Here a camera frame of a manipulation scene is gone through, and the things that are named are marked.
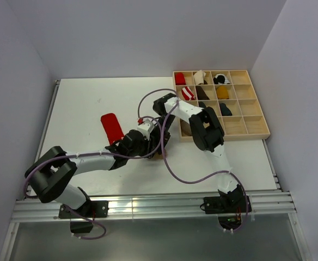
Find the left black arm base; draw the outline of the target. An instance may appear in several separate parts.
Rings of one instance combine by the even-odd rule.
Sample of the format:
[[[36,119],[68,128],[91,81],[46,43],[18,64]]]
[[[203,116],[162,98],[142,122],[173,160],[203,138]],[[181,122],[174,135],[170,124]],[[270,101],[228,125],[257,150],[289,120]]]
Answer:
[[[78,209],[62,204],[60,206],[58,218],[63,220],[72,220],[76,218],[82,221],[70,221],[70,231],[73,234],[84,236],[92,231],[96,226],[97,218],[106,218],[108,215],[109,202],[101,201],[87,201]]]

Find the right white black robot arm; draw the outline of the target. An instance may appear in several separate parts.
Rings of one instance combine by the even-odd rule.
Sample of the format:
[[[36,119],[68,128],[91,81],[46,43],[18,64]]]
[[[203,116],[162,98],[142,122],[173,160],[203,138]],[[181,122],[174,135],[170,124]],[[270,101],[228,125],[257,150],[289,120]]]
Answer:
[[[201,108],[179,99],[175,94],[167,94],[153,103],[153,110],[164,117],[161,130],[161,149],[164,149],[164,132],[168,130],[168,120],[177,117],[188,123],[191,129],[195,146],[211,158],[211,163],[218,170],[196,181],[185,181],[179,178],[170,168],[165,153],[164,163],[169,173],[183,184],[197,184],[211,177],[217,178],[219,193],[219,208],[232,212],[234,210],[250,211],[250,204],[244,186],[232,173],[224,147],[224,130],[220,121],[211,107]]]

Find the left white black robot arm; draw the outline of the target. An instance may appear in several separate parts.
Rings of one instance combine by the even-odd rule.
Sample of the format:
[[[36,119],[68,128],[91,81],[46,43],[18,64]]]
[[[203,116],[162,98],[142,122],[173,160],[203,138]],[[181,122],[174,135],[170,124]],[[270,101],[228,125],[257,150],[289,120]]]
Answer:
[[[92,212],[94,204],[80,187],[70,185],[73,176],[96,170],[112,171],[129,160],[152,158],[161,150],[161,130],[130,130],[99,152],[68,154],[60,146],[49,149],[25,173],[24,188],[32,187],[41,203],[57,201],[78,217]]]

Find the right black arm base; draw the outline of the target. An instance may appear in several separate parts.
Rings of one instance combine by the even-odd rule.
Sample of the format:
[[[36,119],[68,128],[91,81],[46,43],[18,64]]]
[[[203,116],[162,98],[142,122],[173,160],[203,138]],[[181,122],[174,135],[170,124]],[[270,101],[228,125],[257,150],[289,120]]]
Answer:
[[[226,231],[234,231],[242,225],[242,215],[249,214],[252,206],[244,195],[204,197],[200,209],[207,215],[217,214],[219,225]]]

